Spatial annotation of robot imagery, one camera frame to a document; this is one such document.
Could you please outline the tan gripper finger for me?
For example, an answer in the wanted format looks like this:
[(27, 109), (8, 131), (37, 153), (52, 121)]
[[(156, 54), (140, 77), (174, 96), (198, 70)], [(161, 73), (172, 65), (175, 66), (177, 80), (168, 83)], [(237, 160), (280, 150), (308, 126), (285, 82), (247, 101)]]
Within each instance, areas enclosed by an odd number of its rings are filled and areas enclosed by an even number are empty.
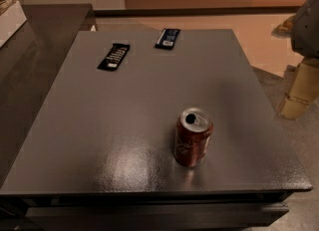
[(318, 97), (319, 59), (305, 57), (293, 72), (279, 114), (287, 119), (299, 119)]

